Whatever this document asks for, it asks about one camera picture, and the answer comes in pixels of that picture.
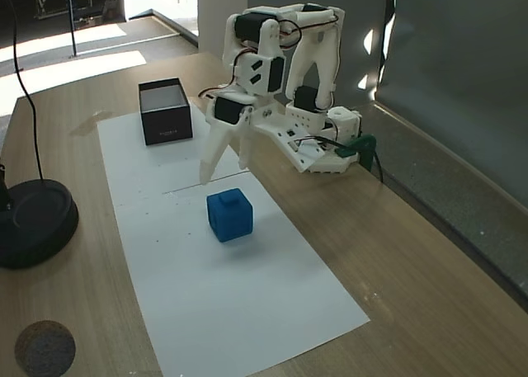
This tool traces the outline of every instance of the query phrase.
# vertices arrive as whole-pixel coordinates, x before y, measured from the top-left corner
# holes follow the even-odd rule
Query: white robotic arm
[[[225,86],[204,90],[211,101],[206,119],[211,124],[200,165],[200,181],[210,181],[234,136],[241,138],[240,167],[247,167],[255,132],[265,134],[304,172],[344,172],[358,157],[339,157],[325,136],[347,142],[360,132],[357,112],[332,108],[339,69],[339,49],[345,12],[334,7],[298,4],[256,7],[228,19],[224,66],[233,74]],[[285,54],[296,47],[286,96],[292,101],[285,115],[274,96],[283,90]],[[313,65],[319,87],[303,85]]]

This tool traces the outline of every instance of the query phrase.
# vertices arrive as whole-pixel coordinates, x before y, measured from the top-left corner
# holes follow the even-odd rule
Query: black round base
[[[0,267],[45,262],[72,238],[79,215],[72,195],[56,181],[27,181],[9,189],[12,216],[0,224]]]

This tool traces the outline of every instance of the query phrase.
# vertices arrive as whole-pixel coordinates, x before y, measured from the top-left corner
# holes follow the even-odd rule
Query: black box
[[[179,78],[139,85],[145,143],[192,138],[191,107]]]

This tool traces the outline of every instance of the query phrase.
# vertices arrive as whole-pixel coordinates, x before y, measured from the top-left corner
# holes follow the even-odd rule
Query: blue block
[[[253,207],[240,189],[208,196],[207,215],[221,243],[253,232]]]

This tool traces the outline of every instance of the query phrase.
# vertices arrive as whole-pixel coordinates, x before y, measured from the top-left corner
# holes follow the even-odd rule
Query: table surface
[[[45,175],[72,191],[81,220],[52,260],[0,271],[2,375],[23,375],[14,343],[40,320],[64,324],[75,338],[67,375],[162,375],[126,265],[97,122],[138,111],[138,83],[170,77],[195,97],[229,76],[219,60],[197,54],[35,94]],[[2,151],[10,186],[35,178],[31,141],[21,99]],[[527,375],[528,315],[368,172],[299,174],[263,137],[251,170],[371,319],[258,376]]]

